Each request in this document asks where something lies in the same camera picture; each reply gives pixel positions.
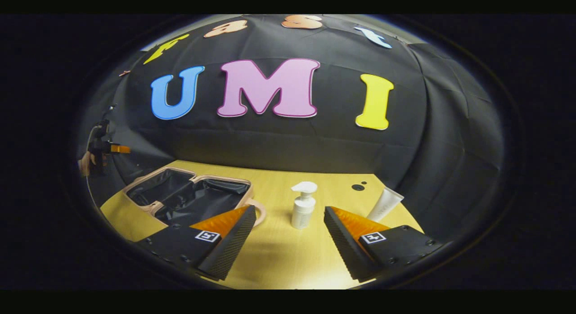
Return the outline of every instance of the suitcase handle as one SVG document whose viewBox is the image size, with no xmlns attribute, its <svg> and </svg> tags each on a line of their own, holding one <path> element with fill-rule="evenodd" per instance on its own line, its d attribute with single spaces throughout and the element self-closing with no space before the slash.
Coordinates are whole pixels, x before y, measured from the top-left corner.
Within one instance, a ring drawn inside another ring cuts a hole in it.
<svg viewBox="0 0 576 314">
<path fill-rule="evenodd" d="M 264 205 L 262 205 L 261 202 L 255 201 L 252 198 L 249 198 L 246 201 L 246 203 L 249 205 L 254 205 L 254 207 L 260 211 L 260 216 L 258 216 L 256 221 L 254 222 L 254 227 L 257 227 L 258 224 L 262 223 L 262 220 L 264 220 L 266 218 L 266 209 L 265 209 Z"/>
</svg>

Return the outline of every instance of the white tube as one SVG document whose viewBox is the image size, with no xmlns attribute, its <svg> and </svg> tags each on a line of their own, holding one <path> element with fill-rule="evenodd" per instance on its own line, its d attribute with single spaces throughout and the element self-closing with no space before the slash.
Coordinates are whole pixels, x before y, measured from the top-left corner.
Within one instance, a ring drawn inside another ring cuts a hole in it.
<svg viewBox="0 0 576 314">
<path fill-rule="evenodd" d="M 380 222 L 384 218 L 384 216 L 388 215 L 401 201 L 404 199 L 402 195 L 399 193 L 389 189 L 388 187 L 384 187 L 384 191 L 382 191 L 382 195 L 380 195 L 380 199 L 376 202 L 376 205 L 368 214 L 369 220 L 374 220 L 374 222 Z"/>
</svg>

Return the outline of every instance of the letter u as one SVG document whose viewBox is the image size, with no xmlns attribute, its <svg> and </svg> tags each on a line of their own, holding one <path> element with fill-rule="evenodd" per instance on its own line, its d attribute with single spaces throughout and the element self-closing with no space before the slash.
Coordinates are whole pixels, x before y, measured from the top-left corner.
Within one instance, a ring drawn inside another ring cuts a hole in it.
<svg viewBox="0 0 576 314">
<path fill-rule="evenodd" d="M 152 113 L 159 119 L 177 119 L 186 115 L 196 101 L 196 83 L 198 75 L 204 71 L 204 66 L 197 66 L 182 70 L 179 76 L 182 80 L 182 98 L 176 105 L 168 105 L 167 89 L 172 75 L 161 76 L 152 81 Z"/>
</svg>

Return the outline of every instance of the pink letter m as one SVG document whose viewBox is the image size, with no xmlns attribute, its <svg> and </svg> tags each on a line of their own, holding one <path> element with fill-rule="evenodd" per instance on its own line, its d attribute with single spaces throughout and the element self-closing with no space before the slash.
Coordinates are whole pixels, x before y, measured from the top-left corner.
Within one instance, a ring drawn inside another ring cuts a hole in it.
<svg viewBox="0 0 576 314">
<path fill-rule="evenodd" d="M 241 90 L 257 114 L 262 114 L 280 90 L 280 102 L 272 111 L 281 117 L 313 117 L 312 75 L 320 63 L 307 58 L 290 58 L 266 78 L 251 60 L 224 64 L 226 88 L 224 103 L 218 108 L 221 117 L 240 117 L 248 109 L 242 105 Z"/>
</svg>

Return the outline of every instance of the pump bottle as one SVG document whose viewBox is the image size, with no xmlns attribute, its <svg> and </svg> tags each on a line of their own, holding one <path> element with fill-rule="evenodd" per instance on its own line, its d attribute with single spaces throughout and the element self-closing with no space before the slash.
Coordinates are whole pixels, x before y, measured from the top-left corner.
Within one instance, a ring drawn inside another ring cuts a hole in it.
<svg viewBox="0 0 576 314">
<path fill-rule="evenodd" d="M 316 200 L 312 193 L 318 189 L 318 185 L 311 181 L 302 181 L 294 187 L 293 191 L 300 191 L 300 197 L 294 200 L 294 210 L 292 211 L 292 226 L 297 229 L 306 228 L 310 222 Z"/>
</svg>

